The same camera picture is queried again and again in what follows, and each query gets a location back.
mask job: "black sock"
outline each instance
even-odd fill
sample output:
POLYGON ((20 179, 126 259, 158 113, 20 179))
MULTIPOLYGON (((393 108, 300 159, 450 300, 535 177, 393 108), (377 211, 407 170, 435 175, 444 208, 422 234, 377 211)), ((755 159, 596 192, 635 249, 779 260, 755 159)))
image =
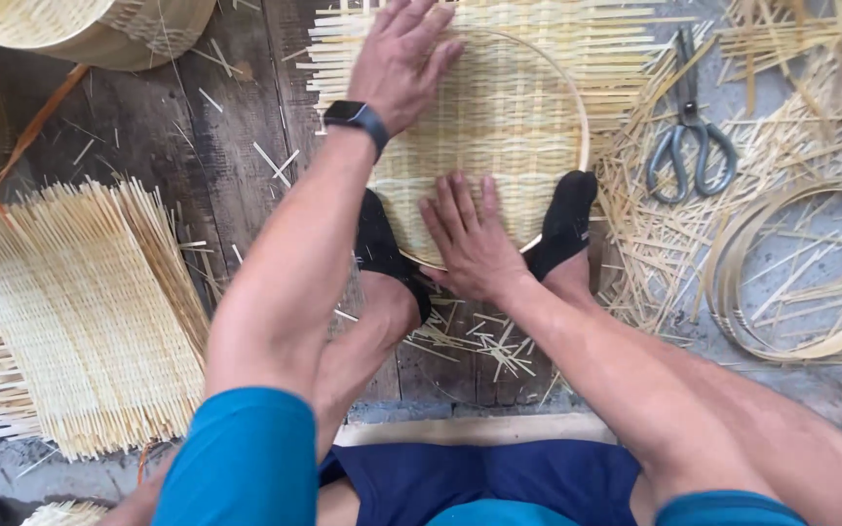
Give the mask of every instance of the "black sock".
POLYGON ((421 314, 421 325, 430 316, 430 298, 427 289, 412 275, 414 268, 407 257, 399 252, 395 243, 395 234, 385 217, 385 210, 379 197, 371 190, 363 196, 362 208, 359 209, 359 228, 357 244, 354 250, 360 270, 379 272, 399 280, 412 291, 421 314))
POLYGON ((541 241, 535 246, 529 270, 538 281, 590 245, 591 205, 597 195, 593 172, 572 171, 554 190, 544 214, 541 241))

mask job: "scissors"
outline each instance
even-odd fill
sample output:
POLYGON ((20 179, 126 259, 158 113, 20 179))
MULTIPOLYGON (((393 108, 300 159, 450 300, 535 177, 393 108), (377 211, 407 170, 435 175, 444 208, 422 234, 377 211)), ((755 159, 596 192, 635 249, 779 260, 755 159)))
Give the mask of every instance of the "scissors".
MULTIPOLYGON (((677 31, 677 66, 684 67, 694 54, 694 38, 690 32, 689 25, 682 25, 677 31)), ((677 204, 688 198, 690 188, 688 186, 688 171, 684 168, 684 156, 681 154, 681 146, 684 144, 684 135, 691 131, 697 138, 699 150, 697 152, 697 165, 694 172, 694 187, 697 193, 708 197, 715 196, 730 185, 732 178, 736 175, 736 163, 738 156, 729 137, 719 131, 717 126, 706 124, 701 120, 700 107, 697 104, 697 66, 691 66, 687 73, 678 81, 676 86, 677 95, 677 117, 678 124, 661 139, 655 154, 652 155, 649 166, 646 169, 646 181, 649 185, 649 192, 652 196, 664 204, 677 204), (713 186, 708 186, 707 171, 708 154, 710 153, 710 140, 713 139, 719 144, 719 148, 726 158, 726 170, 723 177, 713 186), (677 178, 677 195, 667 197, 658 188, 656 172, 666 151, 671 151, 671 164, 674 175, 677 178)))

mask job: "wooden floor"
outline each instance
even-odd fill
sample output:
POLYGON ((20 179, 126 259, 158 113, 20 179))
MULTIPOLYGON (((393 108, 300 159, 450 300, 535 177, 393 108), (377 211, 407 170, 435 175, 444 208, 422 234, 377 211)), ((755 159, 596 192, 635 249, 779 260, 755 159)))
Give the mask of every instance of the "wooden floor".
MULTIPOLYGON (((314 135, 320 129, 312 109, 316 94, 305 89, 307 70, 295 66, 306 58, 282 59, 310 43, 307 30, 313 27, 314 11, 327 5, 327 0, 267 0, 257 11, 242 4, 234 9, 223 0, 195 48, 212 55, 210 41, 215 39, 228 63, 239 70, 231 78, 224 66, 193 53, 176 67, 137 74, 93 70, 44 127, 29 149, 26 168, 40 184, 79 183, 84 176, 109 184, 115 170, 159 186, 167 204, 180 203, 192 238, 206 240, 215 250, 213 274, 228 282, 240 266, 232 246, 246 252, 285 192, 253 143, 277 165, 300 150, 286 170, 291 181, 320 145, 314 135)), ((0 89, 16 130, 31 120, 71 67, 0 49, 0 89)), ((349 294, 344 308, 355 314, 357 298, 357 293, 349 294)), ((444 317, 450 315, 450 306, 438 309, 444 317)), ((451 334, 462 336, 479 323, 474 313, 497 314, 488 306, 461 304, 451 334)), ((488 332, 504 331, 495 322, 487 324, 488 332)), ((516 329, 507 342, 524 338, 516 329)), ((403 344, 362 400, 537 404, 552 379, 550 362, 537 350, 529 366, 534 377, 503 371, 497 382, 492 357, 439 352, 458 362, 403 344)))

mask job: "man's right arm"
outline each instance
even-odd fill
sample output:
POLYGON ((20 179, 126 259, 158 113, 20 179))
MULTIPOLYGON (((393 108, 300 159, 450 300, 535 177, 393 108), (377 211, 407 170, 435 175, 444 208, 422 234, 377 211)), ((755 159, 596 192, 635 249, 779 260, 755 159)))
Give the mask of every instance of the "man's right arm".
POLYGON ((462 176, 438 181, 436 204, 422 202, 421 212, 449 270, 425 273, 515 319, 642 463, 659 506, 721 488, 776 497, 722 422, 634 329, 602 309, 568 305, 532 276, 502 229, 491 178, 484 178, 482 217, 462 176))

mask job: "smartwatch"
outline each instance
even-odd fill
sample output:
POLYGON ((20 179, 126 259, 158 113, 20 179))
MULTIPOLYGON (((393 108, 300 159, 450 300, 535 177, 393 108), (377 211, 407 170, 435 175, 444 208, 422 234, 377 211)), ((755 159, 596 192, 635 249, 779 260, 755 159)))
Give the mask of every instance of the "smartwatch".
POLYGON ((375 162, 379 162, 382 150, 388 144, 388 131, 385 124, 365 102, 353 102, 351 100, 338 100, 330 105, 324 112, 324 126, 347 126, 351 128, 362 128, 366 130, 372 141, 375 142, 377 154, 375 162))

